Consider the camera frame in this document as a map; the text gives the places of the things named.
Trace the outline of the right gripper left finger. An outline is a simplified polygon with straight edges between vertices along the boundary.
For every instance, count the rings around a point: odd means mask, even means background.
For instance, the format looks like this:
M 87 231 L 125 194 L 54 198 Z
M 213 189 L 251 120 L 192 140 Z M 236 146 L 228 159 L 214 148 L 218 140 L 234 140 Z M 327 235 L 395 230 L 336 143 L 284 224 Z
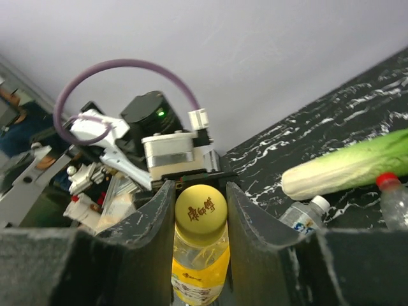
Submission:
M 2 305 L 169 305 L 175 184 L 97 236 L 1 230 Z

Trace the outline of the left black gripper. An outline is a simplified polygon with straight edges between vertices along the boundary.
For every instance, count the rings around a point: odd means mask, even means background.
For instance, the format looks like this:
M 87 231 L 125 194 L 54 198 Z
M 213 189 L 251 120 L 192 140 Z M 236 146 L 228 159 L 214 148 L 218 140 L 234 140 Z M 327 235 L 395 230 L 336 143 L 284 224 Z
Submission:
M 229 168 L 227 171 L 223 171 L 221 158 L 214 149 L 203 155 L 203 162 L 204 168 L 164 174 L 160 179 L 153 180 L 151 183 L 152 192 L 158 192 L 168 180 L 174 181 L 176 194 L 180 194 L 187 187 L 198 184 L 212 186 L 222 194 L 226 194 L 228 182 L 239 185 L 239 176 L 235 172 Z

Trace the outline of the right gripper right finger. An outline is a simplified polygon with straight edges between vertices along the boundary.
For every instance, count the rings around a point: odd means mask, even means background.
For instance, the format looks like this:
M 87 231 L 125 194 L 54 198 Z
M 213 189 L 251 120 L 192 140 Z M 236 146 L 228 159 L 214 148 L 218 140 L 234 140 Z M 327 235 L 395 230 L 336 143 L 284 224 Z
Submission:
M 406 305 L 407 232 L 323 229 L 303 236 L 226 186 L 238 305 Z

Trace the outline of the yellow juice bottle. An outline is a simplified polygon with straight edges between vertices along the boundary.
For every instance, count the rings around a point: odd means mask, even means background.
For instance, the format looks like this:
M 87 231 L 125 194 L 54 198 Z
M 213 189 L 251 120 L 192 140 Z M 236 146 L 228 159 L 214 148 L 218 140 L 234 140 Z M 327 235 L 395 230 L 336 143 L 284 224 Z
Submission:
M 210 305 L 221 294 L 230 262 L 228 208 L 216 188 L 186 188 L 175 202 L 171 284 L 188 305 Z

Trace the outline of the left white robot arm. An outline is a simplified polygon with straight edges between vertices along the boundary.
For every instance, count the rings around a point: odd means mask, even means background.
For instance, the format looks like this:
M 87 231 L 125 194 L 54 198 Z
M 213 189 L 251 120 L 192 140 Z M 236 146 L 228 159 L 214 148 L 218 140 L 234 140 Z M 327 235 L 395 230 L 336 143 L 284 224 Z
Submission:
M 226 193 L 227 183 L 239 179 L 236 173 L 218 168 L 214 153 L 201 151 L 212 143 L 207 111 L 198 108 L 188 115 L 191 127 L 185 129 L 159 91 L 135 97 L 118 118 L 88 102 L 68 130 L 93 162 L 68 170 L 70 193 L 78 195 L 100 184 L 109 171 L 125 176 L 148 198 L 168 180 L 174 181 L 177 193 L 198 184 Z

